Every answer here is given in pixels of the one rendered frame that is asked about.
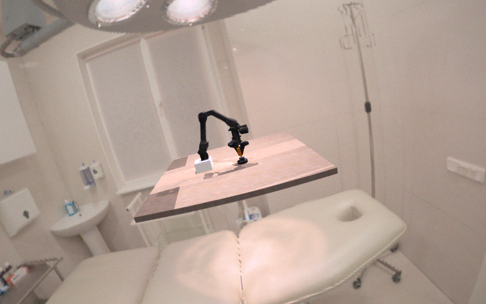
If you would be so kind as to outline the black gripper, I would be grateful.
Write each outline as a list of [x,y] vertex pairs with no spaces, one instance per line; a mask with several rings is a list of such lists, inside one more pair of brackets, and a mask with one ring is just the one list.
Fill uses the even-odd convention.
[[[234,149],[235,149],[235,150],[236,150],[236,152],[237,152],[237,148],[240,148],[240,151],[241,151],[241,153],[243,154],[243,152],[244,152],[244,148],[245,148],[245,146],[247,146],[247,145],[249,144],[249,142],[248,142],[248,141],[243,141],[243,142],[242,142],[242,141],[240,140],[240,137],[241,137],[240,135],[237,135],[237,136],[232,136],[232,138],[233,138],[233,139],[235,139],[235,138],[236,138],[236,139],[238,140],[238,142],[239,142],[239,144],[238,144],[238,145],[236,145],[236,146],[234,147]],[[239,145],[240,145],[240,146],[239,146]]]

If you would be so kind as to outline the dark grey round pedestal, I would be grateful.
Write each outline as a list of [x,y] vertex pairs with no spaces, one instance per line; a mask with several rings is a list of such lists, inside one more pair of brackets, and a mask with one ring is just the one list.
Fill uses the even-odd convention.
[[241,164],[245,164],[245,163],[247,163],[247,162],[248,162],[248,160],[247,160],[247,158],[244,158],[244,156],[240,156],[239,160],[237,161],[237,163],[238,163],[239,165],[241,165]]

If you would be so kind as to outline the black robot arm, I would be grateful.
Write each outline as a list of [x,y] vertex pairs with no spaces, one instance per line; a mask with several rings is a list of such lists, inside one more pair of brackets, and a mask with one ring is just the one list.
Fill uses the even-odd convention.
[[[227,118],[215,110],[200,112],[198,115],[199,117],[198,120],[200,123],[200,130],[201,130],[201,142],[199,144],[199,151],[197,153],[200,155],[201,161],[208,160],[209,158],[207,153],[208,141],[206,140],[206,121],[207,121],[207,117],[210,115],[216,117],[219,120],[224,121],[230,127],[228,131],[232,132],[232,136],[238,136],[239,133],[240,134],[249,133],[249,129],[247,128],[247,125],[246,124],[240,125],[239,123],[237,123],[236,119]],[[232,138],[232,140],[229,142],[228,145],[231,148],[234,148],[238,144],[239,144],[238,140],[236,138],[235,139]]]

